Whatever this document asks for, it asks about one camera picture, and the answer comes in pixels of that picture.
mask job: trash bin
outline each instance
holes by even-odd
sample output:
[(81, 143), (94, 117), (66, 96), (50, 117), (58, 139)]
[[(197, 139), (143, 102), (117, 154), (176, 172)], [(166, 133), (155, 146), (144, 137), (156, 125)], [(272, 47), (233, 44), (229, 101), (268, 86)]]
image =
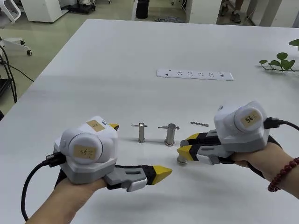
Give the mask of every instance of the trash bin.
[(137, 0), (136, 17), (138, 19), (146, 19), (149, 13), (149, 1), (150, 0)]

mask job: plant leaf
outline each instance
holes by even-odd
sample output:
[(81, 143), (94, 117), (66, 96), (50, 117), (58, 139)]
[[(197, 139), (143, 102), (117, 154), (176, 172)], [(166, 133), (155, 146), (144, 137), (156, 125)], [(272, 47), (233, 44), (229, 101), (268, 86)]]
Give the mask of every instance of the plant leaf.
[(281, 66), (280, 65), (280, 63), (279, 63), (279, 61), (276, 61), (276, 60), (273, 60), (273, 61), (271, 61), (270, 63), (268, 63), (269, 65), (274, 65), (274, 66)]
[(297, 40), (293, 40), (293, 41), (289, 42), (289, 44), (292, 45), (292, 46), (297, 46), (297, 47), (299, 47), (299, 39), (297, 39)]
[(284, 60), (284, 59), (286, 59), (286, 58), (288, 57), (288, 54), (285, 53), (285, 52), (281, 52), (281, 53), (278, 53), (278, 54), (276, 55), (276, 57), (277, 57), (279, 60)]
[(265, 63), (267, 63), (268, 61), (267, 60), (261, 60), (261, 61), (259, 61), (260, 62), (260, 64), (265, 64)]
[(291, 65), (290, 68), (293, 67), (293, 65), (295, 64), (295, 60), (289, 61), (289, 64)]
[(293, 65), (295, 64), (295, 60), (281, 60), (281, 66), (285, 69), (285, 70), (289, 70)]
[(281, 60), (281, 66), (287, 71), (291, 68), (288, 60)]

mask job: power strip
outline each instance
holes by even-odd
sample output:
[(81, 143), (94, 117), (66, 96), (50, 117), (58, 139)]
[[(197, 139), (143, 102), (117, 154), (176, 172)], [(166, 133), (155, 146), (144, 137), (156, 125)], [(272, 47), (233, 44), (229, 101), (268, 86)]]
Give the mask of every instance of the power strip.
[(171, 78), (193, 78), (193, 79), (213, 79), (233, 81), (234, 78), (230, 72), (213, 72), (213, 71), (191, 71), (191, 70), (171, 70), (159, 69), (158, 77)]

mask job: person's leg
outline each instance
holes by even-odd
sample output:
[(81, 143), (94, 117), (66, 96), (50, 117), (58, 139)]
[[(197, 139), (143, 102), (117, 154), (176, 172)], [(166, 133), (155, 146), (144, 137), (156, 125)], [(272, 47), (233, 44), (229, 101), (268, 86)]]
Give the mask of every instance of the person's leg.
[(235, 10), (236, 11), (240, 12), (243, 2), (244, 2), (244, 0), (235, 0)]
[(221, 10), (220, 10), (221, 16), (224, 16), (228, 12), (228, 2), (229, 0), (222, 0), (221, 2)]
[(243, 5), (244, 0), (235, 0), (235, 11), (233, 11), (232, 16), (231, 16), (231, 21), (235, 23), (240, 23), (241, 18), (240, 18), (240, 10)]

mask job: tan label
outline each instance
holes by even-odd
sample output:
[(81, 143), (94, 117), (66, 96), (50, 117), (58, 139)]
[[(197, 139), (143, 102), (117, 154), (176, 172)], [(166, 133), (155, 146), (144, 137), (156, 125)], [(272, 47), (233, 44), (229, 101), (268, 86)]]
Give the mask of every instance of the tan label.
[(94, 160), (96, 152), (97, 152), (96, 147), (75, 145), (74, 151), (73, 151), (73, 156), (82, 158), (82, 159)]
[(260, 119), (261, 116), (259, 115), (259, 113), (257, 111), (253, 111), (247, 116), (243, 117), (241, 119), (241, 122), (244, 125), (244, 127), (250, 127), (254, 125), (256, 122), (258, 122)]
[(104, 130), (105, 128), (96, 120), (91, 120), (86, 122), (86, 124), (88, 124), (90, 127), (93, 128), (93, 130), (95, 130), (96, 132), (99, 132), (101, 130)]

